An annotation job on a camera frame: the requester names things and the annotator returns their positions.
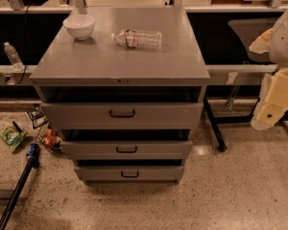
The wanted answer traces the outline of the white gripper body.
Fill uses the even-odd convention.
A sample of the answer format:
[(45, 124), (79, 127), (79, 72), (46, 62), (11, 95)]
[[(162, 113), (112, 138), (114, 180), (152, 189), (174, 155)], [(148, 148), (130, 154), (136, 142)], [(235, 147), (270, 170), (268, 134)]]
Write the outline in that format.
[(288, 66), (288, 9), (273, 26), (269, 56), (271, 62)]

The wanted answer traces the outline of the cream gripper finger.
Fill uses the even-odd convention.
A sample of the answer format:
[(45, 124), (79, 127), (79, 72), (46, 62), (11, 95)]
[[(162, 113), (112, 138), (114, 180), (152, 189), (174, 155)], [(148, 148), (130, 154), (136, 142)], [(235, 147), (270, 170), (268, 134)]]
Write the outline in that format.
[(288, 68), (282, 68), (273, 75), (264, 76), (251, 126), (256, 130), (271, 128), (286, 111), (288, 111)]
[(268, 29), (263, 34), (261, 34), (249, 47), (249, 50), (253, 53), (264, 54), (268, 53), (271, 49), (271, 36), (274, 29)]

